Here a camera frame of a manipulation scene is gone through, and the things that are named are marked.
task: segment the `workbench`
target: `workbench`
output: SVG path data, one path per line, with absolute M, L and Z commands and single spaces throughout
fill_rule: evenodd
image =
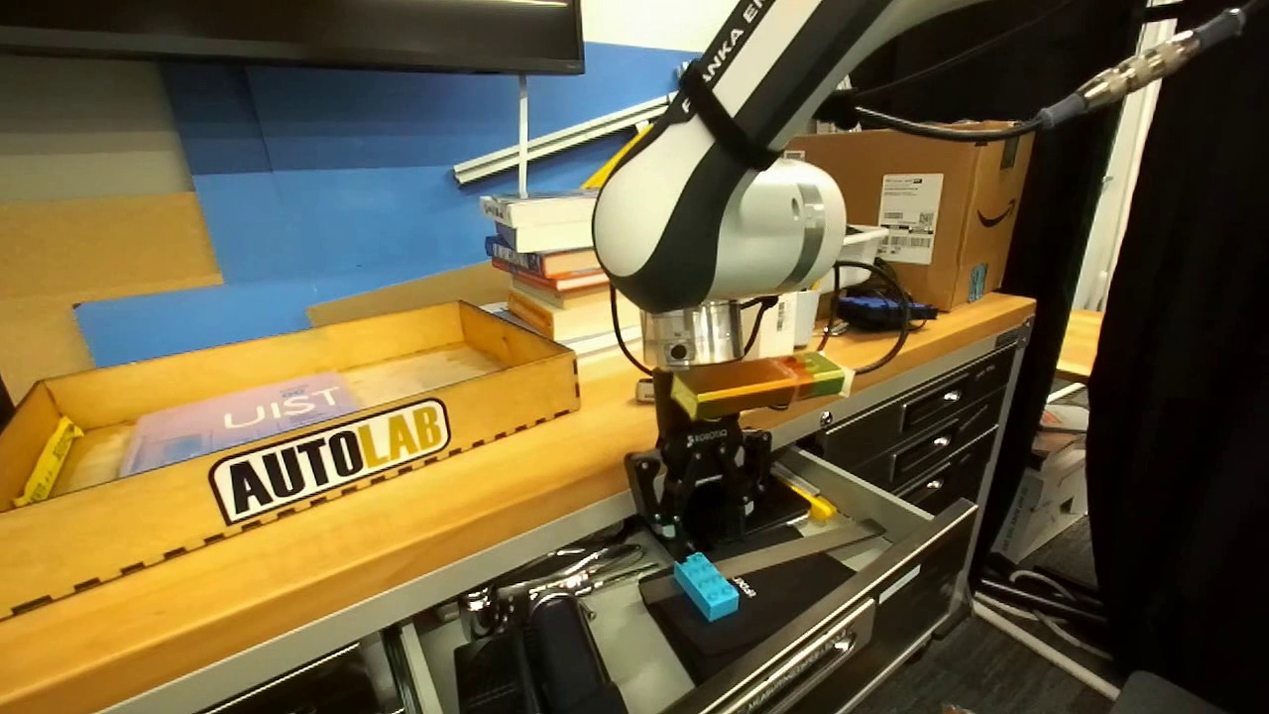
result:
M 853 398 L 758 412 L 753 423 L 778 443 L 799 441 L 1019 344 L 1025 326 L 1025 297 L 990 293 L 913 335 L 896 363 L 857 376 Z M 867 365 L 889 344 L 832 339 L 823 352 Z M 202 712 L 612 529 L 629 516 L 623 455 L 655 443 L 635 385 L 626 363 L 588 363 L 572 417 L 0 622 L 0 712 Z

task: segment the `robotic arm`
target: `robotic arm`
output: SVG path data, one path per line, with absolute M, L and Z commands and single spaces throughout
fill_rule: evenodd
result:
M 646 315 L 816 282 L 842 248 L 828 174 L 778 158 L 893 35 L 974 0 L 737 0 L 676 101 L 605 180 L 596 250 Z
M 782 158 L 867 52 L 974 0 L 737 0 L 682 92 L 600 191 L 596 254 L 642 315 L 659 449 L 626 455 L 635 503 L 672 554 L 745 539 L 769 513 L 769 437 L 670 401 L 697 315 L 816 282 L 843 237 L 838 182 Z

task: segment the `cardboard box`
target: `cardboard box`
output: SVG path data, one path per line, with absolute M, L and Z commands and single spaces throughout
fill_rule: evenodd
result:
M 142 417 L 337 372 L 358 408 L 117 482 Z M 259 417 L 298 412 L 273 401 Z M 236 539 L 577 408 L 576 356 L 474 306 L 39 381 L 0 434 L 0 619 Z M 26 476 L 64 437 L 51 499 Z
M 1032 137 L 937 143 L 901 131 L 847 131 L 799 137 L 793 152 L 838 180 L 847 222 L 893 229 L 880 262 L 901 275 L 913 297 L 953 311 L 1000 290 L 1024 208 Z

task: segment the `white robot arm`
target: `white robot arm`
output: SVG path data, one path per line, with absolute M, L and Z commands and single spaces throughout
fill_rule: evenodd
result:
M 828 174 L 782 158 L 893 35 L 974 0 L 737 0 L 596 208 L 596 254 L 646 315 L 816 282 L 843 233 Z

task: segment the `black device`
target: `black device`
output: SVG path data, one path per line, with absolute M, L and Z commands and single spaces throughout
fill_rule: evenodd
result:
M 454 655 L 463 714 L 626 714 L 572 593 L 524 601 L 489 640 Z
M 3 0 L 0 52 L 584 73 L 584 0 Z
M 686 673 L 693 683 L 711 683 L 734 658 L 742 658 L 774 630 L 782 630 L 787 619 L 795 619 L 803 607 L 842 587 L 847 576 L 853 570 L 832 554 L 803 554 L 748 570 L 742 576 L 748 593 L 742 611 L 716 622 L 707 622 L 700 611 L 676 587 L 667 587 L 667 581 L 672 576 L 642 581 L 637 594 L 649 619 L 663 627 Z
M 937 318 L 927 303 L 889 297 L 889 293 L 842 293 L 838 318 L 853 330 L 872 330 L 872 335 L 902 330 L 902 303 L 909 303 L 909 322 Z

